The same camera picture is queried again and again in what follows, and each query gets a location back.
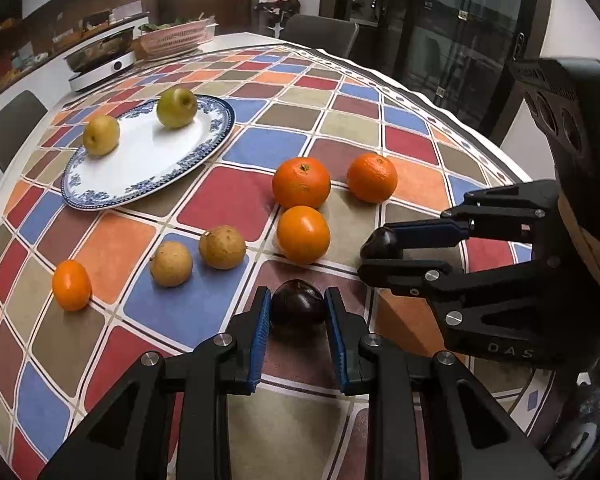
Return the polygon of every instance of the orange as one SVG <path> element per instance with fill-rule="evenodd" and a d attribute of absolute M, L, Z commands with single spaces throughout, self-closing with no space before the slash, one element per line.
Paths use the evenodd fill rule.
<path fill-rule="evenodd" d="M 388 158 L 377 153 L 365 153 L 349 166 L 347 185 L 363 202 L 379 204 L 394 194 L 398 174 Z"/>
<path fill-rule="evenodd" d="M 327 252 L 331 232 L 327 221 L 315 209 L 297 205 L 280 217 L 276 232 L 282 253 L 295 264 L 310 264 Z"/>
<path fill-rule="evenodd" d="M 290 158 L 276 170 L 273 196 L 285 209 L 307 205 L 318 209 L 331 191 L 331 177 L 319 160 L 307 156 Z"/>
<path fill-rule="evenodd" d="M 51 289 L 58 304 L 65 310 L 80 310 L 89 303 L 91 280 L 82 264 L 65 260 L 56 267 Z"/>

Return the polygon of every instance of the white plate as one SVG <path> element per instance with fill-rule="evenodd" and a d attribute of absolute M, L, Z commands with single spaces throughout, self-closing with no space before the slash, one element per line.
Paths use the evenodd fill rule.
<path fill-rule="evenodd" d="M 81 146 L 64 170 L 61 190 L 75 209 L 101 210 L 127 204 L 178 180 L 207 160 L 229 137 L 235 122 L 231 105 L 198 95 L 193 122 L 164 127 L 152 99 L 122 114 L 120 143 L 104 156 Z"/>

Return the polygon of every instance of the round table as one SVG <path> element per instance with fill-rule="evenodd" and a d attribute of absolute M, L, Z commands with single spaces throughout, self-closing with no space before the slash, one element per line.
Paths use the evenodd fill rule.
<path fill-rule="evenodd" d="M 174 84 L 224 98 L 235 109 L 231 139 L 202 167 L 129 205 L 80 212 L 64 204 L 62 172 L 85 124 L 118 116 Z M 487 141 L 421 95 L 375 72 L 324 53 L 277 43 L 240 47 L 158 64 L 140 64 L 55 113 L 28 161 L 12 164 L 0 191 L 0 450 L 22 478 L 35 478 L 68 433 L 138 356 L 187 352 L 222 332 L 254 290 L 302 278 L 338 286 L 346 309 L 405 350 L 432 355 L 443 341 L 426 302 L 369 289 L 357 279 L 358 250 L 385 222 L 434 218 L 465 192 L 519 180 L 520 170 Z M 394 196 L 375 206 L 346 189 L 361 153 L 389 157 Z M 280 207 L 271 179 L 284 160 L 312 156 L 329 170 L 321 209 L 332 241 L 325 257 L 299 267 L 272 239 Z M 229 271 L 205 267 L 200 235 L 230 224 L 247 255 Z M 148 258 L 163 240 L 184 243 L 194 275 L 174 289 L 156 287 Z M 407 257 L 445 259 L 468 271 L 527 260 L 521 244 L 471 239 Z M 50 293 L 56 265 L 81 262 L 93 298 L 64 312 Z M 544 370 L 469 358 L 466 364 L 527 433 L 551 391 Z M 367 400 L 343 397 L 326 337 L 271 339 L 262 382 L 229 401 L 234 478 L 362 479 Z"/>

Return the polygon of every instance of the apple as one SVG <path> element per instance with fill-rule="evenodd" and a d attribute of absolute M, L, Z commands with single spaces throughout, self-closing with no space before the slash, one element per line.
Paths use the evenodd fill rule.
<path fill-rule="evenodd" d="M 120 124 L 109 115 L 95 116 L 82 133 L 82 143 L 91 155 L 102 156 L 112 151 L 120 140 Z"/>
<path fill-rule="evenodd" d="M 158 120 L 167 128 L 181 128 L 189 124 L 198 111 L 194 93 L 183 86 L 173 86 L 162 92 L 155 109 Z"/>

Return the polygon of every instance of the chair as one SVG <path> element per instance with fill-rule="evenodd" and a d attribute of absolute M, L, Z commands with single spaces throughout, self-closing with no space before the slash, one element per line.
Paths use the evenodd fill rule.
<path fill-rule="evenodd" d="M 0 110 L 0 170 L 11 160 L 47 110 L 29 90 L 18 94 Z"/>
<path fill-rule="evenodd" d="M 286 22 L 280 39 L 310 48 L 323 48 L 329 54 L 347 58 L 359 30 L 357 23 L 296 14 Z"/>

